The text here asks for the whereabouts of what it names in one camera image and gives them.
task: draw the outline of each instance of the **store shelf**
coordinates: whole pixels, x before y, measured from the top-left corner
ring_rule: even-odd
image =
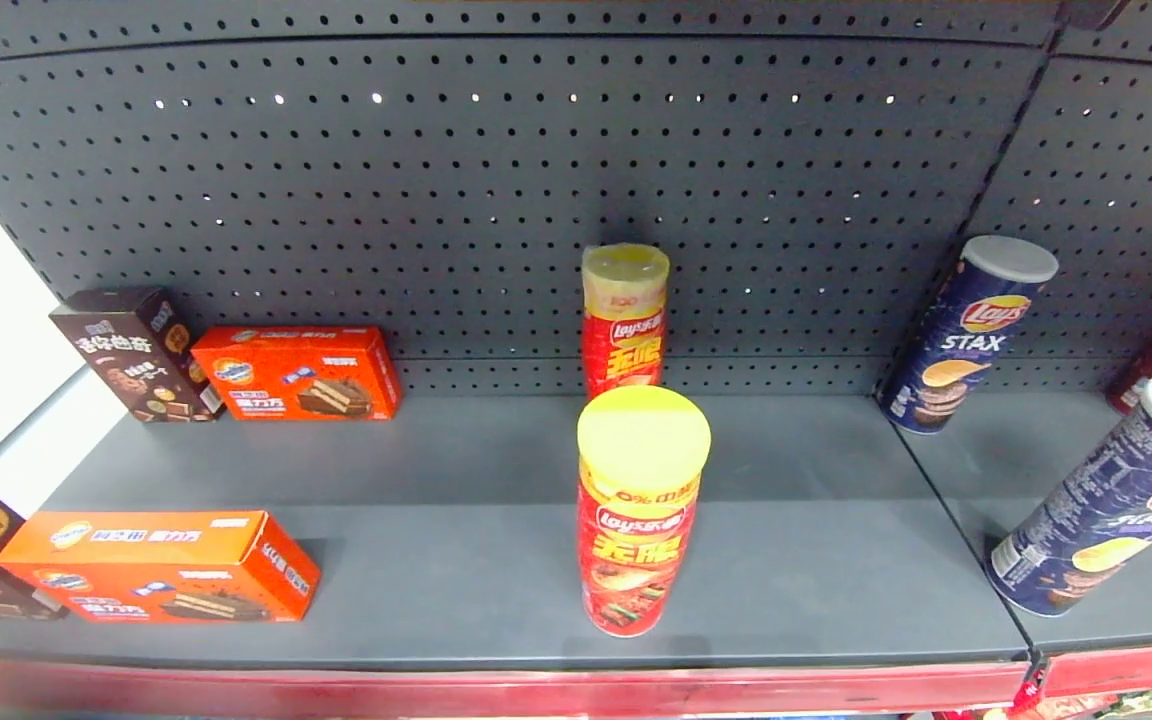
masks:
[[[579,397],[414,397],[389,424],[123,420],[47,509],[265,507],[323,564],[302,624],[0,626],[0,655],[217,669],[1006,661],[1024,642],[864,397],[700,397],[717,439],[664,621],[585,620]]]
[[[941,434],[904,438],[984,558],[1116,420],[1094,393],[983,395],[964,404]],[[1061,617],[1015,614],[1034,647],[1096,664],[1098,670],[1087,670],[1076,689],[1152,687],[1152,547]],[[1052,680],[1064,682],[1056,669]]]

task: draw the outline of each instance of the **lay's chip can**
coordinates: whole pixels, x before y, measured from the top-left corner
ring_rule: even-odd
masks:
[[[585,249],[581,359],[590,400],[616,387],[660,382],[668,275],[669,258],[651,245],[626,242]]]
[[[986,574],[1036,615],[1064,614],[1152,544],[1152,379],[1140,402],[1029,518]]]
[[[576,552],[585,612],[632,638],[657,624],[696,520],[708,420],[672,389],[623,386],[576,424]]]
[[[1058,270],[1056,256],[1032,242],[969,240],[878,397],[887,418],[915,433],[940,432]]]

